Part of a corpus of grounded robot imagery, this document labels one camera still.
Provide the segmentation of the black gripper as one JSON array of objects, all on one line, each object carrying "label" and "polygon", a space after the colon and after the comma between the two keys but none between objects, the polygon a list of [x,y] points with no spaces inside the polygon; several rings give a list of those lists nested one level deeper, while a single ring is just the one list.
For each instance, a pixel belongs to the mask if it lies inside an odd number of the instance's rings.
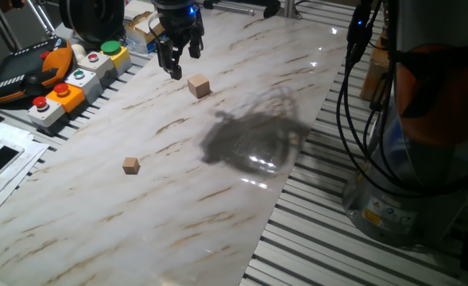
[{"label": "black gripper", "polygon": [[180,50],[174,49],[173,41],[175,44],[187,44],[190,41],[190,57],[201,57],[204,27],[199,5],[194,0],[152,0],[152,4],[161,15],[160,22],[164,30],[172,39],[156,39],[158,63],[172,79],[179,80],[182,78],[179,65]]}]

